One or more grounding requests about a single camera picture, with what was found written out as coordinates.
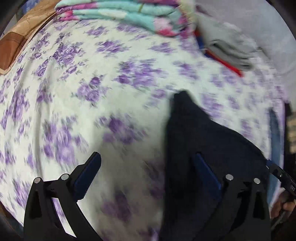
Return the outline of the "person's hand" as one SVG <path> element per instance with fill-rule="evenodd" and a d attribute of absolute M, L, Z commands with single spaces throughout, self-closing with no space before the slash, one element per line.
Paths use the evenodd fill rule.
<path fill-rule="evenodd" d="M 270 211 L 271 219 L 278 217 L 282 210 L 293 212 L 295 208 L 295 200 L 288 201 L 288 196 L 289 193 L 287 191 L 281 192 L 281 194 L 278 196 L 278 199 L 276 200 Z"/>

